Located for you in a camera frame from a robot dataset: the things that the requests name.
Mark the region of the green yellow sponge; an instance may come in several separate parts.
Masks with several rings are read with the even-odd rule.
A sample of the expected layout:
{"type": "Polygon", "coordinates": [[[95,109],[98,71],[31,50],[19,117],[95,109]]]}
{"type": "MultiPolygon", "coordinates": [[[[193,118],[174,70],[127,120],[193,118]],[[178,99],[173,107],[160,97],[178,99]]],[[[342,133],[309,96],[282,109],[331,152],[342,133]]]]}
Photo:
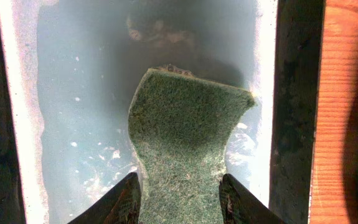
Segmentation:
{"type": "Polygon", "coordinates": [[[254,106],[244,89],[147,70],[128,113],[128,134],[144,171],[141,222],[222,223],[226,145],[254,106]]]}

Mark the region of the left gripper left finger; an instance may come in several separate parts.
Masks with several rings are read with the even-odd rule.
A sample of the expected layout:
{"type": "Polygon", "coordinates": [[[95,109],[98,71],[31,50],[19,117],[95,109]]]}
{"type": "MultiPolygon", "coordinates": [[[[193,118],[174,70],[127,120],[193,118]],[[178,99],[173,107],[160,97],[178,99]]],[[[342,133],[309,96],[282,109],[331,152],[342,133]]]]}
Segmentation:
{"type": "Polygon", "coordinates": [[[141,187],[136,172],[130,172],[81,215],[68,224],[138,224],[141,187]]]}

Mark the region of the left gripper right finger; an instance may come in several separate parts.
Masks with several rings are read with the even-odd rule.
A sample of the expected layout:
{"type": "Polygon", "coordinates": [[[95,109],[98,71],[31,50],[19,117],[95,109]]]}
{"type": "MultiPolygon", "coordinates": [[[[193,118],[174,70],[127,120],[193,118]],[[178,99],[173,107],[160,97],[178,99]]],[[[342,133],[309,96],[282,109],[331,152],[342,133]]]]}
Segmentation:
{"type": "Polygon", "coordinates": [[[285,224],[232,174],[223,175],[219,200],[224,224],[285,224]]]}

